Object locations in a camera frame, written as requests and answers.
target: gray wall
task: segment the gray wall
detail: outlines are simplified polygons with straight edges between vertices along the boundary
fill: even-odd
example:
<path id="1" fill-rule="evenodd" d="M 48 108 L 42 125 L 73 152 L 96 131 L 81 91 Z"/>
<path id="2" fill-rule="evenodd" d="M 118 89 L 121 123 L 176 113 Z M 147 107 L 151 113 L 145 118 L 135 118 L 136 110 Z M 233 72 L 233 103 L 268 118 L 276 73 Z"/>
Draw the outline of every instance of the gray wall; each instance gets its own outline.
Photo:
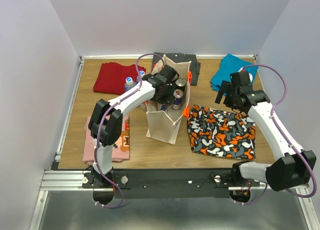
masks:
<path id="1" fill-rule="evenodd" d="M 279 70 L 288 85 L 287 98 L 276 112 L 292 136 L 320 156 L 320 0 L 290 0 L 266 39 L 258 62 Z M 259 73 L 265 90 L 276 102 L 283 94 L 277 76 L 268 69 Z M 320 163 L 314 172 L 320 184 Z M 320 193 L 313 198 L 320 215 Z"/>
<path id="2" fill-rule="evenodd" d="M 51 0 L 81 56 L 257 54 L 288 0 Z"/>
<path id="3" fill-rule="evenodd" d="M 0 0 L 0 228 L 29 228 L 78 54 L 49 0 Z"/>

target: wooden table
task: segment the wooden table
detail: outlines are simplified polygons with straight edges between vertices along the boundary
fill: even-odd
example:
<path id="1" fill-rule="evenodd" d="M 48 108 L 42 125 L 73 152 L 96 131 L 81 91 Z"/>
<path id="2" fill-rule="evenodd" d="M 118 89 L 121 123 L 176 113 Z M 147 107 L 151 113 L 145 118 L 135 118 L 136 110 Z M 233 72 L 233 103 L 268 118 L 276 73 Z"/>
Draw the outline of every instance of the wooden table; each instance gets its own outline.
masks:
<path id="1" fill-rule="evenodd" d="M 221 59 L 198 59 L 201 62 L 200 76 L 197 86 L 190 89 L 190 109 L 194 104 L 230 111 L 223 104 L 216 104 L 217 92 L 213 91 L 210 80 L 219 69 Z M 98 77 L 102 63 L 116 62 L 122 65 L 132 65 L 135 59 L 86 59 L 79 81 L 70 122 L 68 125 L 59 169 L 84 169 L 87 167 L 82 162 L 85 130 L 87 117 L 91 116 L 94 106 L 99 99 L 113 99 L 117 95 L 95 93 L 93 86 Z M 151 69 L 152 60 L 142 59 L 140 66 Z M 253 87 L 261 90 L 262 84 L 259 76 L 256 76 Z M 166 168 L 229 168 L 239 159 L 226 159 L 193 153 L 190 149 L 187 134 L 187 121 L 182 118 L 176 144 L 160 142 L 146 137 L 148 122 L 146 112 L 137 107 L 129 114 L 130 123 L 130 160 L 115 162 L 115 168 L 122 169 L 166 169 Z M 256 128 L 256 159 L 258 163 L 272 164 L 274 156 L 259 128 Z"/>

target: folded pink shirt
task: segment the folded pink shirt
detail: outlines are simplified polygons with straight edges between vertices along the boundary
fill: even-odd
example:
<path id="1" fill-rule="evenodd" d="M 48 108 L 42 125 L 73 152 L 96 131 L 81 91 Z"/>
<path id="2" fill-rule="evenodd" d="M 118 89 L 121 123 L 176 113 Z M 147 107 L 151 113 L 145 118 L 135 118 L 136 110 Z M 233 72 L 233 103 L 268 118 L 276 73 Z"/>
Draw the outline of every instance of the folded pink shirt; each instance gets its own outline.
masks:
<path id="1" fill-rule="evenodd" d="M 90 121 L 90 116 L 88 116 L 84 130 L 85 130 L 85 142 L 83 150 L 82 161 L 88 165 L 94 163 L 94 153 L 95 153 L 95 143 L 91 136 L 88 124 Z M 112 149 L 112 161 L 122 162 L 123 160 L 130 159 L 130 147 L 129 147 L 129 117 L 125 116 L 122 121 L 122 132 L 119 139 L 113 144 Z"/>

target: silver can top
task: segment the silver can top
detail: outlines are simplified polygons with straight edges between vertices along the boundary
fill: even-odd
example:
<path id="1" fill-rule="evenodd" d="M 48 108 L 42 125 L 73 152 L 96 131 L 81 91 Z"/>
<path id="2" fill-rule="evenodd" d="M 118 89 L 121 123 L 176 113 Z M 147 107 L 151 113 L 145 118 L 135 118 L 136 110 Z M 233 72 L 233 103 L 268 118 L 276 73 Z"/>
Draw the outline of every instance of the silver can top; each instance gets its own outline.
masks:
<path id="1" fill-rule="evenodd" d="M 177 99 L 181 99 L 184 96 L 184 92 L 181 89 L 176 89 L 173 92 L 173 96 Z"/>
<path id="2" fill-rule="evenodd" d="M 175 84 L 178 86 L 178 87 L 183 87 L 185 86 L 187 83 L 187 81 L 184 79 L 184 78 L 178 78 L 177 81 L 175 81 Z"/>

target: blue cloth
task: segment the blue cloth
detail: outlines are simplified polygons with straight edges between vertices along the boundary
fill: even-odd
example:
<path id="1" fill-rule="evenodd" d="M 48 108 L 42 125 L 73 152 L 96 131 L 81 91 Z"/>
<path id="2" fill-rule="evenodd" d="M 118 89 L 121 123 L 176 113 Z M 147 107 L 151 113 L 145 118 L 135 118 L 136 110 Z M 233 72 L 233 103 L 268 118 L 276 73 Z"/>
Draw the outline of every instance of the blue cloth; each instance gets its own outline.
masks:
<path id="1" fill-rule="evenodd" d="M 241 60 L 240 58 L 228 54 L 225 56 L 220 63 L 220 68 L 218 72 L 211 78 L 211 87 L 215 91 L 219 91 L 222 81 L 230 82 L 230 74 L 238 72 L 242 67 L 251 65 L 251 62 Z M 252 83 L 255 80 L 258 67 L 251 66 L 246 69 L 250 74 L 252 74 Z"/>

